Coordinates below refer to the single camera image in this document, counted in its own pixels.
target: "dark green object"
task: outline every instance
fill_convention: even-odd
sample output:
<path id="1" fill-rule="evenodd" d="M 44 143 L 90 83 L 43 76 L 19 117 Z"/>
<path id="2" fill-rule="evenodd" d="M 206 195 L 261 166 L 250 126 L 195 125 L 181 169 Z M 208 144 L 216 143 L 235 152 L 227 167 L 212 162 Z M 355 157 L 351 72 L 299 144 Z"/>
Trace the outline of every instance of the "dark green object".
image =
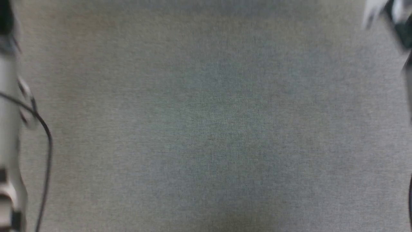
<path id="1" fill-rule="evenodd" d="M 412 49 L 412 17 L 409 17 L 405 23 L 395 24 L 392 19 L 392 6 L 394 0 L 389 0 L 385 5 L 384 12 L 391 21 L 399 42 L 405 50 Z"/>
<path id="2" fill-rule="evenodd" d="M 0 0 L 0 36 L 12 32 L 14 17 L 10 0 Z"/>

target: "textured gray cloth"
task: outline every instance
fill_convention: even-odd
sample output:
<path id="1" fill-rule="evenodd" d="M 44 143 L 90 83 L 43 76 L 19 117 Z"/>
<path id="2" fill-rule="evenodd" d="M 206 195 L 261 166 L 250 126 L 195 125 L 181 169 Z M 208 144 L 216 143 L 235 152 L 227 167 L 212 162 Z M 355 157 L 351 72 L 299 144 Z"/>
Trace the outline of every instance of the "textured gray cloth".
<path id="1" fill-rule="evenodd" d="M 43 231 L 409 231 L 405 56 L 363 4 L 23 1 Z M 22 143 L 30 231 L 47 141 Z"/>

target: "gray fabric surface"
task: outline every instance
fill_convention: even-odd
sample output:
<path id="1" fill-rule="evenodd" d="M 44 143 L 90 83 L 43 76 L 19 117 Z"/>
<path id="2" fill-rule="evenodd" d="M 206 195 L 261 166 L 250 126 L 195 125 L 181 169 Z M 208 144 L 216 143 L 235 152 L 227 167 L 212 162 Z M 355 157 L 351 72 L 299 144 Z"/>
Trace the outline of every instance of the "gray fabric surface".
<path id="1" fill-rule="evenodd" d="M 43 231 L 409 231 L 405 56 L 363 4 L 23 1 Z"/>

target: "gray background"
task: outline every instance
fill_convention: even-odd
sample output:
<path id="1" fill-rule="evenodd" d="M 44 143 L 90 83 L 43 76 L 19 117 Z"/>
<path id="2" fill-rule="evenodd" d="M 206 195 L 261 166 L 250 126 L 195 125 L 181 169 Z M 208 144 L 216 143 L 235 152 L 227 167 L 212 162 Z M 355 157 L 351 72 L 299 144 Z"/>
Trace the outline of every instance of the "gray background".
<path id="1" fill-rule="evenodd" d="M 409 231 L 405 61 L 360 0 L 25 0 L 45 232 Z M 37 217 L 44 132 L 23 132 Z"/>

